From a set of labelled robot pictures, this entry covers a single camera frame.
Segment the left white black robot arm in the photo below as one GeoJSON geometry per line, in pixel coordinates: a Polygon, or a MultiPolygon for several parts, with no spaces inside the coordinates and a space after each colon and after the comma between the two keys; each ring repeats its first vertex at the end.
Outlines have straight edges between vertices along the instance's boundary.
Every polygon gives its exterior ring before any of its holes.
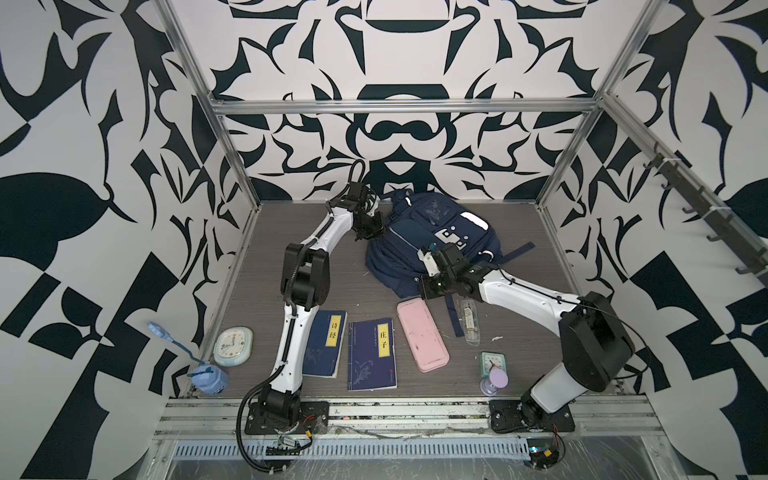
{"type": "Polygon", "coordinates": [[[258,393],[260,411],[277,429],[299,422],[304,355],[313,321],[330,291],[331,253],[350,231],[358,240],[382,232],[378,204],[369,186],[351,182],[326,202],[318,227],[302,242],[286,247],[280,284],[283,329],[273,371],[258,393]]]}

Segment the navy blue school backpack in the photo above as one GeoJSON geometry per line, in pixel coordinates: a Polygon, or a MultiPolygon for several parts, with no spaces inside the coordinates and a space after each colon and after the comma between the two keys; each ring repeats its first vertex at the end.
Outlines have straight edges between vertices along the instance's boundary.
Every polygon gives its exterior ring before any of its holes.
{"type": "Polygon", "coordinates": [[[400,299],[421,294],[419,280],[427,267],[419,251],[431,244],[450,243],[471,262],[502,266],[535,248],[528,242],[505,254],[495,230],[479,215],[437,193],[393,190],[383,195],[392,202],[382,233],[368,242],[365,265],[374,277],[400,299]]]}

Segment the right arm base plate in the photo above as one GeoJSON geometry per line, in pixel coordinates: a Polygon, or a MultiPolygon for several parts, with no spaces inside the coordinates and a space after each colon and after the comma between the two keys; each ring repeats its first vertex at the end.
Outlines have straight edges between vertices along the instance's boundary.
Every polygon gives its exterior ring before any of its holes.
{"type": "Polygon", "coordinates": [[[533,400],[491,400],[489,423],[493,432],[511,434],[523,432],[572,433],[576,430],[568,405],[547,413],[533,400]]]}

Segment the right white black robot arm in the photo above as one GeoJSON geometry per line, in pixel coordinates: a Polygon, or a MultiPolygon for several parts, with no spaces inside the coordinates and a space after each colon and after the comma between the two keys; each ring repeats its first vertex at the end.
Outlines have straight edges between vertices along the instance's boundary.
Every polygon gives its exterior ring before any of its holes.
{"type": "Polygon", "coordinates": [[[520,400],[522,423],[539,428],[586,392],[601,392],[636,353],[624,323],[608,299],[547,289],[488,262],[472,263],[452,243],[429,244],[417,258],[426,267],[420,291],[431,299],[458,294],[515,312],[560,339],[562,360],[520,400]]]}

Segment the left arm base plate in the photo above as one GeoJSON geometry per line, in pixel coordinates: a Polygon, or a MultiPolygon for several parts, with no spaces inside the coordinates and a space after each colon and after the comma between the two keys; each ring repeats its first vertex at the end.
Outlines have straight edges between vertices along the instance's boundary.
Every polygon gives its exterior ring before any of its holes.
{"type": "Polygon", "coordinates": [[[302,401],[294,405],[286,416],[275,413],[258,401],[248,407],[244,433],[246,435],[271,435],[324,431],[328,425],[330,403],[326,401],[302,401]]]}

